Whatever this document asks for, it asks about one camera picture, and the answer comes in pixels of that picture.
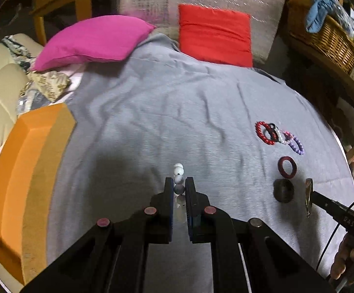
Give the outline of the person right hand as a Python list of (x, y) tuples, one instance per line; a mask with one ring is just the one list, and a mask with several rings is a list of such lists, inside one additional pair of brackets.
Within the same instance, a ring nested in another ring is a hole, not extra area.
[(348, 275), (348, 283), (354, 284), (354, 237), (349, 233), (343, 237), (331, 265), (330, 277), (338, 280), (342, 274)]

